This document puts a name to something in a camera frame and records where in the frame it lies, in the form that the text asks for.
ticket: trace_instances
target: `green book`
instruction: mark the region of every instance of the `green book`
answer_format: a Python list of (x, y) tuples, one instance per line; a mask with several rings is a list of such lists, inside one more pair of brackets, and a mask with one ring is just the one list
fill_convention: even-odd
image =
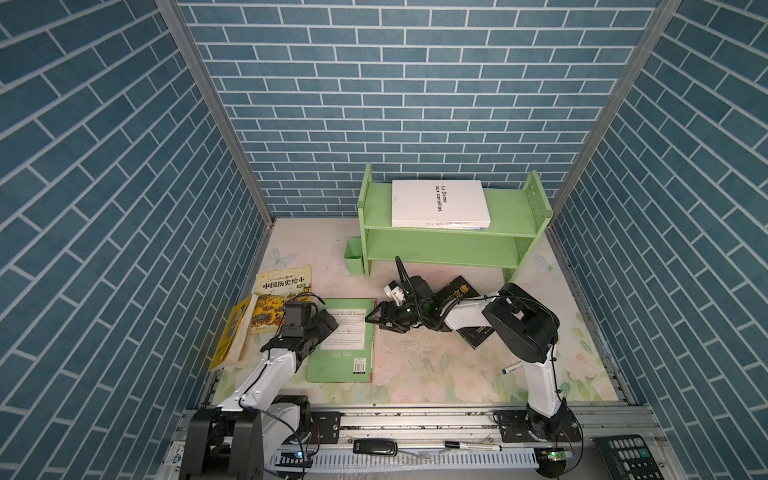
[(307, 382), (371, 382), (373, 327), (366, 316), (373, 311), (374, 299), (325, 299), (321, 310), (329, 310), (339, 324), (335, 332), (320, 343), (306, 371)]

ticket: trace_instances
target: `black usb drive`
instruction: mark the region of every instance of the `black usb drive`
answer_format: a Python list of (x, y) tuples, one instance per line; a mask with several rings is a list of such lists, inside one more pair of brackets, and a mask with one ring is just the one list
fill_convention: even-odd
[(397, 444), (392, 440), (385, 439), (362, 439), (355, 440), (353, 452), (366, 453), (368, 455), (386, 455), (392, 457), (397, 455)]

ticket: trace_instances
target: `yellow book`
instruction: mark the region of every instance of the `yellow book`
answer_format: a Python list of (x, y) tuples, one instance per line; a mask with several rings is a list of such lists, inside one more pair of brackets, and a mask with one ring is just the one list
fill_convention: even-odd
[(256, 296), (250, 295), (232, 309), (227, 321), (227, 328), (219, 339), (219, 346), (216, 348), (214, 359), (210, 363), (211, 372), (240, 360), (240, 354), (243, 352), (243, 345), (250, 327), (248, 319), (253, 315), (255, 307)]

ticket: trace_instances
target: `calculator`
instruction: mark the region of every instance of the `calculator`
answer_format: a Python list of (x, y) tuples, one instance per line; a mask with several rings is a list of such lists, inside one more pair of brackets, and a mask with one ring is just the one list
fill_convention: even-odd
[(594, 440), (611, 480), (663, 480), (659, 465), (639, 435)]

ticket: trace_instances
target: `book barcode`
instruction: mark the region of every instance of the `book barcode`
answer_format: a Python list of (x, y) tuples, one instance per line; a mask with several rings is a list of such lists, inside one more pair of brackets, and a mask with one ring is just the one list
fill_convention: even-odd
[(355, 359), (355, 369), (352, 373), (365, 373), (366, 372), (366, 359)]

